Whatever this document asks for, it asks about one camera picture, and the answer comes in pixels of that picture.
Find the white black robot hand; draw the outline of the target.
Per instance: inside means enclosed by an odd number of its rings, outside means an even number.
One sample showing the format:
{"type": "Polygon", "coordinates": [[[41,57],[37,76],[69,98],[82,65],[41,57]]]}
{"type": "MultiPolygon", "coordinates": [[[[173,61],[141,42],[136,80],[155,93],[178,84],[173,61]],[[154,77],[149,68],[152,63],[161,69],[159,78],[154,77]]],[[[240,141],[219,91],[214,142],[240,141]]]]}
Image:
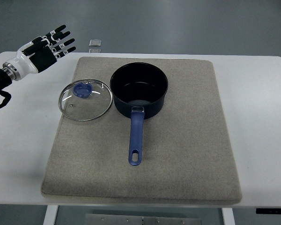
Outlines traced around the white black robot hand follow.
{"type": "Polygon", "coordinates": [[[12,81],[19,81],[28,74],[38,74],[55,64],[59,59],[76,50],[76,47],[68,47],[75,39],[62,40],[70,35],[64,32],[65,25],[38,36],[37,38],[20,47],[16,56],[3,64],[3,71],[12,81]]]}

